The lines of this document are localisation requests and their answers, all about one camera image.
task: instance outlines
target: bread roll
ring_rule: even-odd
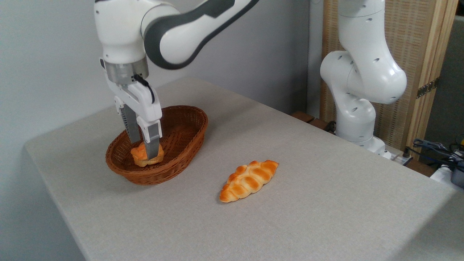
[[[143,142],[140,143],[140,145],[137,148],[131,149],[130,153],[132,154],[132,157],[134,158],[134,163],[140,167],[145,167],[147,165],[153,165],[153,164],[159,163],[163,161],[163,158],[164,158],[164,151],[163,151],[163,148],[161,147],[161,144],[159,146],[158,156],[150,160],[147,159],[147,150],[145,149],[145,143]]]
[[[236,201],[260,190],[276,173],[279,163],[272,160],[252,161],[242,165],[229,176],[227,184],[221,190],[219,200],[224,203]]]

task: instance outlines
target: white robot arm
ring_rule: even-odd
[[[374,137],[375,109],[369,101],[391,104],[406,89],[406,74],[385,40],[385,0],[339,0],[339,40],[346,52],[329,53],[321,77],[334,96],[336,134],[389,157]]]
[[[144,80],[147,56],[161,68],[183,68],[258,1],[208,0],[183,14],[158,0],[95,1],[101,65],[131,142],[140,140],[140,126],[148,158],[158,155],[162,113],[155,90]]]

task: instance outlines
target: croissant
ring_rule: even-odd
[[[242,165],[229,176],[227,184],[219,194],[219,200],[224,203],[236,201],[260,190],[276,173],[279,163],[272,160],[265,162],[252,161]]]
[[[132,157],[134,158],[134,163],[139,167],[145,167],[147,165],[159,163],[163,161],[163,158],[164,158],[164,151],[163,151],[163,148],[161,147],[161,144],[159,146],[158,156],[150,160],[148,160],[147,158],[147,150],[145,149],[145,143],[143,142],[137,148],[131,149],[130,153],[132,154]]]

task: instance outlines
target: table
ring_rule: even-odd
[[[201,150],[165,183],[108,168],[124,130],[115,108],[26,144],[87,260],[464,260],[463,194],[205,81],[157,92],[209,118]],[[266,159],[280,163],[267,185],[219,201],[236,167]]]

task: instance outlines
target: cable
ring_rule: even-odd
[[[459,164],[455,163],[454,161],[443,161],[443,160],[431,158],[431,157],[429,157],[429,156],[427,156],[427,155],[425,155],[425,154],[423,154],[423,153],[420,153],[420,152],[418,152],[418,151],[415,151],[415,150],[411,149],[411,147],[408,147],[408,146],[406,147],[406,149],[409,150],[409,151],[412,151],[412,152],[414,152],[414,153],[416,153],[416,154],[418,154],[418,155],[421,155],[421,156],[425,157],[425,158],[428,159],[428,160],[431,160],[431,161],[440,163],[440,164],[442,164],[442,165],[447,165],[447,166],[456,168],[456,169],[458,169],[458,170],[464,172],[464,168],[463,168],[462,166],[459,166]]]
[[[151,89],[150,84],[149,84],[146,80],[144,80],[144,79],[142,78],[142,76],[140,76],[140,75],[138,75],[138,74],[134,74],[133,77],[134,77],[134,79],[135,79],[137,82],[141,83],[143,86],[147,87],[147,88],[150,90],[150,93],[151,93],[151,103],[152,103],[152,104],[155,103],[155,94],[153,93],[153,90]]]

